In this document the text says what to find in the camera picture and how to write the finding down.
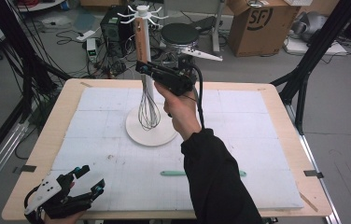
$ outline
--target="cardboard box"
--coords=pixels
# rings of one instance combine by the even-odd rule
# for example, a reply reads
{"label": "cardboard box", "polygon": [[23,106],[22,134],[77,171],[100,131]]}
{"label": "cardboard box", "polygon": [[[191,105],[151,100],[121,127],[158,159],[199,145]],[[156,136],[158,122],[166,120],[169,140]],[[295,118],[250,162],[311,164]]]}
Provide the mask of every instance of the cardboard box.
{"label": "cardboard box", "polygon": [[126,6],[127,0],[80,0],[80,4],[83,7]]}
{"label": "cardboard box", "polygon": [[245,0],[228,0],[234,13],[228,43],[236,57],[276,54],[282,48],[301,7],[283,0],[266,0],[250,7]]}

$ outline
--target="black tripod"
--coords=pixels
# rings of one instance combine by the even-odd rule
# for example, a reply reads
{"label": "black tripod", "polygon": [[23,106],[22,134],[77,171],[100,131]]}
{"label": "black tripod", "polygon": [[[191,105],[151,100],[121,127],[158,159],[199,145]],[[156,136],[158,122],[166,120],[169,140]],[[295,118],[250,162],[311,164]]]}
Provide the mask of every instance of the black tripod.
{"label": "black tripod", "polygon": [[291,105],[292,98],[298,93],[295,126],[300,134],[303,134],[303,110],[309,76],[350,19],[351,0],[340,0],[297,67],[287,75],[271,82],[275,86],[286,83],[279,93],[285,105]]}

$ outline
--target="black round disc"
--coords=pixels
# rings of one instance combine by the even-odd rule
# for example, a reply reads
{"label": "black round disc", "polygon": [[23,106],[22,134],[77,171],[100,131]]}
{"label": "black round disc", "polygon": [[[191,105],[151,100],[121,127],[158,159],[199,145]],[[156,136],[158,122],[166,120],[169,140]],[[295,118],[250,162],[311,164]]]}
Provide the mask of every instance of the black round disc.
{"label": "black round disc", "polygon": [[171,23],[161,28],[161,38],[169,44],[189,45],[198,40],[199,32],[185,23]]}

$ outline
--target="green marker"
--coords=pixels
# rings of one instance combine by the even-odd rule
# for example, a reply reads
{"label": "green marker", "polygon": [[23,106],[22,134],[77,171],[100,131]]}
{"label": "green marker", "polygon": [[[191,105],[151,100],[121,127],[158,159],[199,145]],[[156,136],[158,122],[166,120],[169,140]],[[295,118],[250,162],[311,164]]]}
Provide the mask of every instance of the green marker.
{"label": "green marker", "polygon": [[[247,173],[240,170],[239,171],[240,176],[246,176]],[[185,171],[162,171],[161,175],[186,175]]]}

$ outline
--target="hand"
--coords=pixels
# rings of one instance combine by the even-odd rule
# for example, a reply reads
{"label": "hand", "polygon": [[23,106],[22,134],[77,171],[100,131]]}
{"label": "hand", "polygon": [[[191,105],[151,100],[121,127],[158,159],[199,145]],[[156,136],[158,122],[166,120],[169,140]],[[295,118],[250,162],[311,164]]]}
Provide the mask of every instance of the hand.
{"label": "hand", "polygon": [[193,133],[199,133],[201,126],[196,119],[196,100],[192,91],[175,96],[158,82],[154,83],[156,90],[164,97],[164,111],[172,116],[175,130],[182,138],[189,139]]}
{"label": "hand", "polygon": [[77,220],[85,214],[86,211],[81,211],[78,213],[75,213],[69,217],[65,218],[56,218],[56,219],[51,219],[48,215],[45,214],[45,219],[44,222],[45,224],[75,224],[77,223]]}

